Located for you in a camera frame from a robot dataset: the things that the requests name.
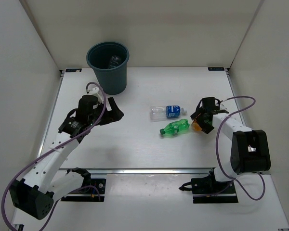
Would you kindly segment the orange plastic drink bottle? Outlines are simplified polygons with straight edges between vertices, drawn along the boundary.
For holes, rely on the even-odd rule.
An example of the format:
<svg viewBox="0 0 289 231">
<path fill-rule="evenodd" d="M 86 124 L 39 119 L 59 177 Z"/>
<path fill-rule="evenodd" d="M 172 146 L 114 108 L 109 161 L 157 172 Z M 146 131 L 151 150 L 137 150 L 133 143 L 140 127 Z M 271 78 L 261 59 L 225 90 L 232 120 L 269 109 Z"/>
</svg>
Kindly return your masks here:
<svg viewBox="0 0 289 231">
<path fill-rule="evenodd" d="M 202 131 L 202 127 L 200 126 L 196 118 L 193 120 L 191 127 L 194 131 Z"/>
</svg>

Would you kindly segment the aluminium front table rail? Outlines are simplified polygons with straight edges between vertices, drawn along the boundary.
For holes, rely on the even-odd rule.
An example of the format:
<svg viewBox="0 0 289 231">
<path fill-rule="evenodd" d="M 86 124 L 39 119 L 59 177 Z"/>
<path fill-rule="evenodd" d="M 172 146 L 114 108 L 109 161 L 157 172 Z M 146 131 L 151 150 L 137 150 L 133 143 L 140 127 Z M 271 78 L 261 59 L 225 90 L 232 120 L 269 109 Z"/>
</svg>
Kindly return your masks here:
<svg viewBox="0 0 289 231">
<path fill-rule="evenodd" d="M 91 174 L 208 174 L 211 168 L 87 168 Z"/>
</svg>

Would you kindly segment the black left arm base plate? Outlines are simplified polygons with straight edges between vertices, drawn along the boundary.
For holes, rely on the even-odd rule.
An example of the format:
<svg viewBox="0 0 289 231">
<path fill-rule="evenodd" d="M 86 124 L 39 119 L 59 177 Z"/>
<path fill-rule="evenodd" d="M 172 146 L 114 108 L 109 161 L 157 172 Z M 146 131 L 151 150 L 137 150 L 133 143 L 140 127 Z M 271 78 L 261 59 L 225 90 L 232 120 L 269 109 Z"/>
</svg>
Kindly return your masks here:
<svg viewBox="0 0 289 231">
<path fill-rule="evenodd" d="M 91 177 L 91 185 L 94 188 L 85 188 L 75 191 L 61 199 L 62 202 L 104 202 L 106 178 Z"/>
</svg>

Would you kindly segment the green plastic soda bottle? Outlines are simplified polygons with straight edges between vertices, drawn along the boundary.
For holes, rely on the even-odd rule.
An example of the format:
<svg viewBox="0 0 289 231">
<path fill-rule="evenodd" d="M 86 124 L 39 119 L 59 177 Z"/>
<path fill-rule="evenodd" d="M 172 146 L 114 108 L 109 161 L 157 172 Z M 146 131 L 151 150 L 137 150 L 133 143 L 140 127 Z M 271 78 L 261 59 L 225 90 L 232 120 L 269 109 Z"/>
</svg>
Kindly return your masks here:
<svg viewBox="0 0 289 231">
<path fill-rule="evenodd" d="M 181 119 L 169 123 L 166 127 L 159 130 L 159 136 L 161 138 L 175 138 L 181 134 L 188 132 L 190 123 L 187 119 Z"/>
</svg>

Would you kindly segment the clear bottle blue label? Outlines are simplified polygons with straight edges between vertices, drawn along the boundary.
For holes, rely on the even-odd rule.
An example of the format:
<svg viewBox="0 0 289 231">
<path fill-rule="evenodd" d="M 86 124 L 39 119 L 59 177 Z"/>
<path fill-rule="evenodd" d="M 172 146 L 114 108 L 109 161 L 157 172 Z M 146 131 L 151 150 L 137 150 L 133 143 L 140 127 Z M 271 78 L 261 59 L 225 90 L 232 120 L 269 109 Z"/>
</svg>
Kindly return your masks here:
<svg viewBox="0 0 289 231">
<path fill-rule="evenodd" d="M 186 114 L 186 109 L 178 105 L 150 107 L 150 119 L 152 121 L 177 119 L 181 116 L 185 116 Z"/>
</svg>

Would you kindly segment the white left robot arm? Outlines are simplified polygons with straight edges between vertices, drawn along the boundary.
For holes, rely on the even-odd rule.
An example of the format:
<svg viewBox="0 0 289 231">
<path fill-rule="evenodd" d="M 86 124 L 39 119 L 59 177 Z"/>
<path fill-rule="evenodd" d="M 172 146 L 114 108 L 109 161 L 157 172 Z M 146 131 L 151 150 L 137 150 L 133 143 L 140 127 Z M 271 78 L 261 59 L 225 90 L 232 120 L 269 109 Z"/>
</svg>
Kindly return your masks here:
<svg viewBox="0 0 289 231">
<path fill-rule="evenodd" d="M 93 125 L 106 125 L 121 120 L 124 113 L 118 108 L 114 98 L 109 97 L 111 110 L 108 111 L 98 97 L 84 95 L 78 107 L 71 110 L 58 129 L 55 140 L 49 147 L 50 154 L 39 160 L 21 180 L 14 180 L 9 188 L 13 205 L 42 220 L 50 212 L 54 203 L 72 191 L 85 193 L 91 188 L 89 171 L 76 167 L 54 180 L 54 176 L 71 152 Z"/>
</svg>

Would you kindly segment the dark teal plastic bin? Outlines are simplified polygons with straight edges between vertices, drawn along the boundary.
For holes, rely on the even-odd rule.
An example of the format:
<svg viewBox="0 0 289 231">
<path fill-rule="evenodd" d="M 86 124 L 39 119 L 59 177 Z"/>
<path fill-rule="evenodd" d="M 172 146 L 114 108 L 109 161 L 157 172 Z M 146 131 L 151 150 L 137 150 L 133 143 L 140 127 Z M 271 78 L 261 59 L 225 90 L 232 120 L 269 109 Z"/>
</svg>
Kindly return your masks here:
<svg viewBox="0 0 289 231">
<path fill-rule="evenodd" d="M 108 63 L 113 55 L 122 58 L 122 64 L 108 69 Z M 109 95 L 122 93 L 127 86 L 127 62 L 130 54 L 127 47 L 121 43 L 108 41 L 92 46 L 86 55 L 88 66 L 94 71 L 99 85 Z"/>
</svg>

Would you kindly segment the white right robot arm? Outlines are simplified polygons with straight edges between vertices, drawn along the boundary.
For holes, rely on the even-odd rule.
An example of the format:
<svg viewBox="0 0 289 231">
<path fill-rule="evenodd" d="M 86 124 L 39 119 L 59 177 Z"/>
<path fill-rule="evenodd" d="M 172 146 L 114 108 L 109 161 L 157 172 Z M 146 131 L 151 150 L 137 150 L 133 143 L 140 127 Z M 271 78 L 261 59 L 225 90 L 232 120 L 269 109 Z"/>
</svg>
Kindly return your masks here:
<svg viewBox="0 0 289 231">
<path fill-rule="evenodd" d="M 232 117 L 234 114 L 222 106 L 222 101 L 206 97 L 200 100 L 191 115 L 193 130 L 205 134 L 217 130 L 215 151 L 218 166 L 207 179 L 207 188 L 214 193 L 224 187 L 224 182 L 236 180 L 242 174 L 260 173 L 271 168 L 266 133 L 243 125 Z M 221 134 L 231 141 L 231 152 L 225 157 L 220 157 L 218 149 Z"/>
</svg>

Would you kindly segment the clear bottle green label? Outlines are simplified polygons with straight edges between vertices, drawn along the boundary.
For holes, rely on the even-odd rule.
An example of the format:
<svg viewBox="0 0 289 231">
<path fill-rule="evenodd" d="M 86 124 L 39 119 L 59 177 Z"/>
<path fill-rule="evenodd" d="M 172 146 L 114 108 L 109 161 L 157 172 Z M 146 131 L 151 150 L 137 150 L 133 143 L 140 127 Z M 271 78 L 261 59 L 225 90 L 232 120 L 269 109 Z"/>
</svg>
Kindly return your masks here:
<svg viewBox="0 0 289 231">
<path fill-rule="evenodd" d="M 108 69 L 116 68 L 122 64 L 122 58 L 118 55 L 113 55 L 108 63 Z"/>
</svg>

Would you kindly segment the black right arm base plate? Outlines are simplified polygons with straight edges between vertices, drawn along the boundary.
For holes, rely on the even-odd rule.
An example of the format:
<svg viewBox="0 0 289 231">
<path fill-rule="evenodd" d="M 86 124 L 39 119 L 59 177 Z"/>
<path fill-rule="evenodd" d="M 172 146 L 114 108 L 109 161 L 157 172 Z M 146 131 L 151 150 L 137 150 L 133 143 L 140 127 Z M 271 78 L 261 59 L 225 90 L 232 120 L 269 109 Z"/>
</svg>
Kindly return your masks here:
<svg viewBox="0 0 289 231">
<path fill-rule="evenodd" d="M 238 198 L 232 181 L 217 182 L 215 178 L 192 178 L 179 187 L 180 191 L 192 192 L 193 204 L 236 204 Z"/>
</svg>

